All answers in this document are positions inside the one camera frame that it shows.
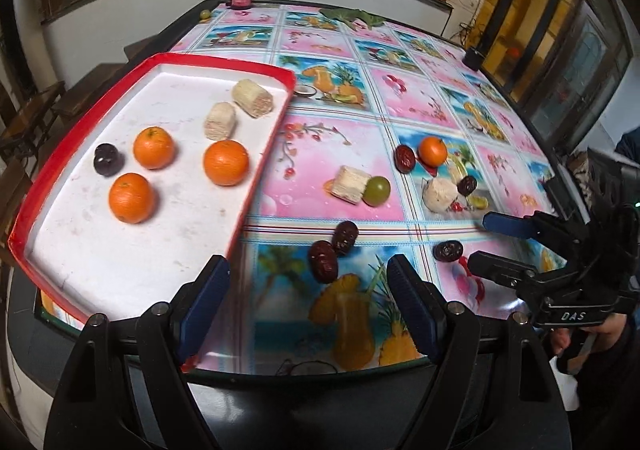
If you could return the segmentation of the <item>person's right hand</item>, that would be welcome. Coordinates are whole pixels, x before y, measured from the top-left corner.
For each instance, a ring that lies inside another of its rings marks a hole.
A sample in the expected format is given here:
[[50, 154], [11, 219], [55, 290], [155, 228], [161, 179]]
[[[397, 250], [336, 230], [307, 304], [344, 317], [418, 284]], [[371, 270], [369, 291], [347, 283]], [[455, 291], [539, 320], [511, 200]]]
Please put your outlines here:
[[[623, 334], [627, 323], [626, 314], [612, 313], [602, 324], [591, 327], [583, 327], [582, 332], [593, 338], [589, 349], [582, 348], [579, 354], [567, 362], [567, 370], [576, 374], [593, 352], [613, 347], [620, 335]], [[552, 329], [551, 347], [553, 353], [559, 357], [572, 344], [573, 331], [571, 329]]]

